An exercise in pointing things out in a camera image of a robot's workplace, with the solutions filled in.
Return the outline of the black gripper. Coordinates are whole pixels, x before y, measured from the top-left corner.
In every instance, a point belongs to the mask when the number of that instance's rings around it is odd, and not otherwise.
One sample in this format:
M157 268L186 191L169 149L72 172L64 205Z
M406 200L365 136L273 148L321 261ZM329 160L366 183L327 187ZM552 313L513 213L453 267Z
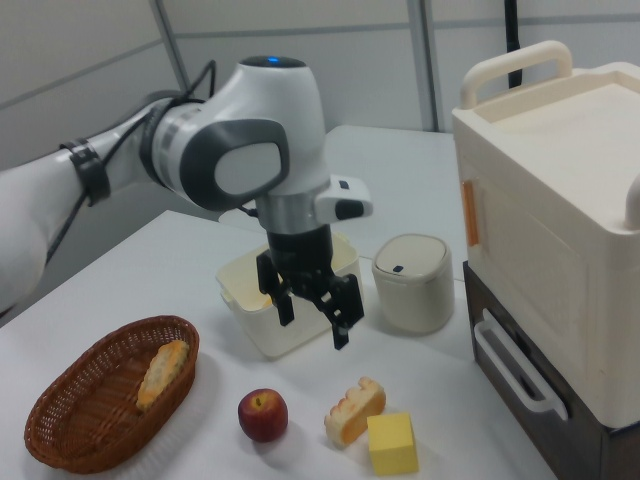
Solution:
M256 258L258 288L268 295L286 327L294 320L289 291L311 300L331 324L335 349L349 342L349 330L364 317L358 277L335 275L328 225L300 234L267 233L270 252Z

